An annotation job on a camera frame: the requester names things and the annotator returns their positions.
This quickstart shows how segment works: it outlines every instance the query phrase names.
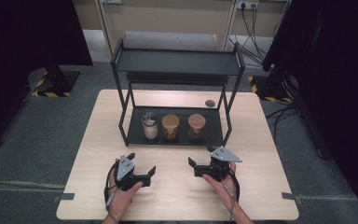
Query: light wood tabletop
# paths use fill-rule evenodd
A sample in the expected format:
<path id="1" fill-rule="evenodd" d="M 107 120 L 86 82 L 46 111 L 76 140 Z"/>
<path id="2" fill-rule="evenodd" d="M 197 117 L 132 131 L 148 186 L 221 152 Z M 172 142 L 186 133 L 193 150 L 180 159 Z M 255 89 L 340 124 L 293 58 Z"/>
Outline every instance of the light wood tabletop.
<path id="1" fill-rule="evenodd" d="M 134 91 L 137 105 L 207 107 L 207 100 L 218 101 L 218 91 Z M 107 172 L 120 155 L 135 153 L 136 175 L 145 175 L 157 166 L 151 186 L 141 188 L 122 220 L 228 220 L 229 212 L 212 187 L 194 176 L 187 163 L 209 164 L 206 147 L 132 145 L 125 146 L 118 123 L 122 107 L 117 90 L 100 92 L 64 193 L 73 200 L 61 200 L 57 217 L 63 220 L 102 220 L 106 217 L 103 188 Z M 222 132 L 227 131 L 221 111 Z M 238 92 L 230 111 L 232 133 L 226 148 L 242 159 L 237 163 L 241 185 L 240 205 L 253 220 L 294 220 L 298 210 L 277 149 L 257 96 Z M 128 130 L 131 107 L 124 129 Z"/>

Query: wall socket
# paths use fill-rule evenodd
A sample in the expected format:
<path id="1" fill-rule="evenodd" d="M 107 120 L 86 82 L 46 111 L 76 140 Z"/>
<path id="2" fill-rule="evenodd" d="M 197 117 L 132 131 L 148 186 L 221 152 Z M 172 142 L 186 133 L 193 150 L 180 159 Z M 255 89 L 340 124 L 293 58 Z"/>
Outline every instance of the wall socket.
<path id="1" fill-rule="evenodd" d="M 245 4 L 245 10 L 254 10 L 258 7 L 258 0 L 239 0 L 237 4 L 238 9 L 242 9 L 242 3 Z"/>

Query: brown lid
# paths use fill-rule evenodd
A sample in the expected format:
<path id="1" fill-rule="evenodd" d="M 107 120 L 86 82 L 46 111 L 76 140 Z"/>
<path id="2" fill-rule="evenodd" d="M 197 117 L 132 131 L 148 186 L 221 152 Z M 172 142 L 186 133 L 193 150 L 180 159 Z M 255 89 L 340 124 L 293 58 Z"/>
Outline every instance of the brown lid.
<path id="1" fill-rule="evenodd" d="M 176 115 L 169 114 L 162 118 L 162 125 L 165 128 L 176 128 L 179 125 L 179 118 Z"/>
<path id="2" fill-rule="evenodd" d="M 205 117 L 200 114 L 193 114 L 188 118 L 188 124 L 196 129 L 202 128 L 206 123 Z"/>

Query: black metal base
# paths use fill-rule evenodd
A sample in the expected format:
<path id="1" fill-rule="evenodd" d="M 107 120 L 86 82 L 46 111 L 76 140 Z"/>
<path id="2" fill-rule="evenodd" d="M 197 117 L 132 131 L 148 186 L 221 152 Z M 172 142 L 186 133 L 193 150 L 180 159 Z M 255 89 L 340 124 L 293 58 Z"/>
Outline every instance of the black metal base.
<path id="1" fill-rule="evenodd" d="M 141 117 L 146 112 L 153 112 L 158 115 L 158 137 L 147 139 L 144 135 L 144 127 Z M 162 136 L 162 118 L 165 115 L 174 114 L 179 120 L 178 138 L 174 141 L 165 140 Z M 206 119 L 203 129 L 203 137 L 200 140 L 188 138 L 188 117 L 192 114 L 201 114 Z M 219 111 L 207 108 L 183 108 L 183 107 L 159 107 L 159 106 L 136 106 L 131 115 L 131 124 L 127 136 L 129 144 L 142 145 L 179 145 L 179 146 L 221 146 L 223 134 Z"/>
<path id="2" fill-rule="evenodd" d="M 290 96 L 287 94 L 286 90 L 279 86 L 277 90 L 269 90 L 267 88 L 267 79 L 269 77 L 265 76 L 253 76 L 249 77 L 249 81 L 252 86 L 252 92 L 257 94 L 257 96 L 264 101 L 280 101 L 280 102 L 291 102 Z"/>
<path id="3" fill-rule="evenodd" d="M 32 95 L 47 97 L 67 97 L 71 94 L 80 72 L 62 71 L 65 81 L 60 85 L 54 85 L 48 74 L 44 74 Z"/>

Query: gray carpet floor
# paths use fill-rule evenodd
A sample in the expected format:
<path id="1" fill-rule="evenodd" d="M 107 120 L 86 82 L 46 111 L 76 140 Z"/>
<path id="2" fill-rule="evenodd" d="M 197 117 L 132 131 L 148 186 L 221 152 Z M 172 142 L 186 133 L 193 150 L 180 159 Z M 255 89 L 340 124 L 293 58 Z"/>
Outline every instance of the gray carpet floor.
<path id="1" fill-rule="evenodd" d="M 90 223 L 57 219 L 54 198 L 63 192 L 99 91 L 114 89 L 115 81 L 109 63 L 62 69 L 80 71 L 72 94 L 66 98 L 29 95 L 1 136 L 0 223 Z M 32 88 L 44 73 L 40 69 L 30 75 Z M 240 91 L 251 91 L 247 77 L 253 75 L 268 74 L 246 69 Z M 274 102 L 261 105 L 266 115 L 285 107 Z M 286 116 L 291 116 L 278 123 L 276 132 L 276 147 L 300 214 L 289 223 L 358 223 L 357 198 L 335 162 L 319 158 L 303 119 L 294 112 L 287 111 Z M 274 122 L 268 119 L 271 134 Z"/>

